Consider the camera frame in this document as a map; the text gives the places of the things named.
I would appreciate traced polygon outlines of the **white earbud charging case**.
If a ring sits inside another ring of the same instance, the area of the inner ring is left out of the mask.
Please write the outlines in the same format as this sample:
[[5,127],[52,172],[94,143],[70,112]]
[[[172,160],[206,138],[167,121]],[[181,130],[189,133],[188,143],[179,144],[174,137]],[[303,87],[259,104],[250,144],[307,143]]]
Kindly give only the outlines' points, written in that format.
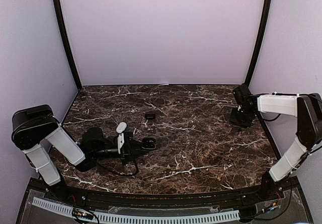
[[126,128],[127,128],[127,124],[125,122],[121,122],[116,128],[116,132],[118,134],[122,134],[126,130]]

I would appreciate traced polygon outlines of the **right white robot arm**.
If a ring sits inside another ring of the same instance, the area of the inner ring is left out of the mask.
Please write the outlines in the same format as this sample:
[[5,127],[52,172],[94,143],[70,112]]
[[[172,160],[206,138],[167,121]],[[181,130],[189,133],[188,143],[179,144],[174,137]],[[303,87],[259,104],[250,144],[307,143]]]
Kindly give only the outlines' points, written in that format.
[[269,125],[275,140],[289,141],[283,144],[280,160],[268,171],[269,180],[283,180],[321,150],[320,94],[253,94],[245,84],[234,88],[232,94],[237,103],[230,116],[233,124],[247,128],[258,118]]

